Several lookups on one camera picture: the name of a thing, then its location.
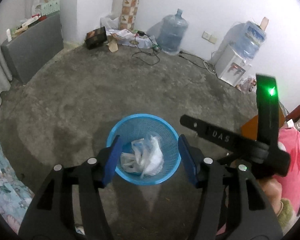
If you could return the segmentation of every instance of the screw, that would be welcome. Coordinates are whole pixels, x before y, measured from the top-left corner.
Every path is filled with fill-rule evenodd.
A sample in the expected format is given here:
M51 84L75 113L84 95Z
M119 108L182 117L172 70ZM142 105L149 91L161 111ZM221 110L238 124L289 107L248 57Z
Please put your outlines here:
M207 163L207 164L211 164L213 163L213 160L211 158L204 158L204 163Z
M90 159L88 159L88 163L89 164L95 164L95 163L97 163L97 159L96 158L90 158Z
M240 164L238 168L239 168L240 171L246 171L247 170L247 166L243 165L243 164Z
M57 165L55 165L55 166L53 167L53 169L54 169L55 171L60 171L60 170L62 169L62 165L61 165L61 164L57 164Z

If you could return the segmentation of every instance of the hand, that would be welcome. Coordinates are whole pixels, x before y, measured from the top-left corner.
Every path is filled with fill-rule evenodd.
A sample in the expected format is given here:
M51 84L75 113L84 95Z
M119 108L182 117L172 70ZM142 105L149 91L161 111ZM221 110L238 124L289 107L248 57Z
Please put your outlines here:
M282 185L273 178L257 179L276 214L281 210Z

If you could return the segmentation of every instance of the red object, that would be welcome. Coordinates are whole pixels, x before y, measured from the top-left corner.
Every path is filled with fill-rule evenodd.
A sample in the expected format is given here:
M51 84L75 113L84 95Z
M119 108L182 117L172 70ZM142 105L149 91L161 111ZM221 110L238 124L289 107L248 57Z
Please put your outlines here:
M38 21L39 22L42 22L43 20L45 20L47 18L47 16L45 15L45 16L41 16L39 19L38 19Z
M293 122L297 122L300 119L300 105L298 105L296 109L287 115L286 121L289 121L290 119L292 119Z
M286 177L274 176L282 185L282 198L290 200L293 210L300 208L300 132L293 128L279 130L278 144L284 145L290 154L291 163Z

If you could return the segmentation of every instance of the green led light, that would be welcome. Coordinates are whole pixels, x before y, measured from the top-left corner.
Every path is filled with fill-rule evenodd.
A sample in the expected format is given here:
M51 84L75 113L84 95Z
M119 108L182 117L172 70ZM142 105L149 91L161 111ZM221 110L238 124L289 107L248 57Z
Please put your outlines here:
M274 95L275 95L275 87L269 88L269 89L268 89L268 92L269 92L269 94L270 94L271 96L274 96Z

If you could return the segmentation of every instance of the electrical outlet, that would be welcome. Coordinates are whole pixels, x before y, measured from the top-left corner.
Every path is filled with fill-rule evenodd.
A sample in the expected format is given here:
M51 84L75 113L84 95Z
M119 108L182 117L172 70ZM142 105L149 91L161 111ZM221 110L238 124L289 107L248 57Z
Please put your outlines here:
M211 37L211 34L210 34L210 33L204 32L204 33L202 34L202 38L205 39L205 40L207 40L207 41L210 39L210 37Z
M211 42L212 44L216 44L218 41L218 38L216 38L215 36L210 36L209 42Z

